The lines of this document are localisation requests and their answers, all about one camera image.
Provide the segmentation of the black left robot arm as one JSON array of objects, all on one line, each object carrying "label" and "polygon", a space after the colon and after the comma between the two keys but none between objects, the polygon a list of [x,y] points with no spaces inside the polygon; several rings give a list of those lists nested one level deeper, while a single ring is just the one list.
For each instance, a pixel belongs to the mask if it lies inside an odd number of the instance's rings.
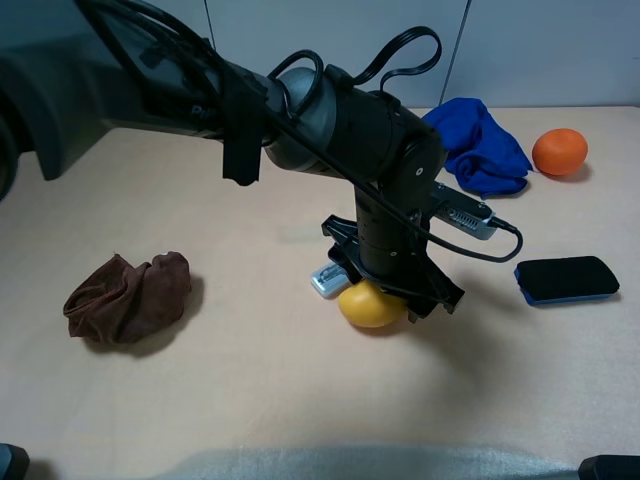
[{"label": "black left robot arm", "polygon": [[118,127],[216,140],[224,177],[241,186],[257,181],[262,155],[349,181],[356,219],[322,226],[331,258],[418,318],[453,311],[463,292],[426,252],[446,158],[438,133],[392,95],[303,57],[310,67],[291,55],[263,76],[143,1],[5,1],[1,190],[21,154],[34,152],[54,180]]}]

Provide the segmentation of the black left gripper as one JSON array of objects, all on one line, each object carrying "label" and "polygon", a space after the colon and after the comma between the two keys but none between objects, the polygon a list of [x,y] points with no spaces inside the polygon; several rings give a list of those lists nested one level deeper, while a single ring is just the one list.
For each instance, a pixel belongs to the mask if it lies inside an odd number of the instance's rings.
[{"label": "black left gripper", "polygon": [[322,224],[323,235],[334,241],[329,259],[352,285],[368,280],[397,300],[411,323],[428,317],[438,306],[452,313],[464,291],[429,258],[427,240],[359,189],[355,201],[354,221],[331,215]]}]

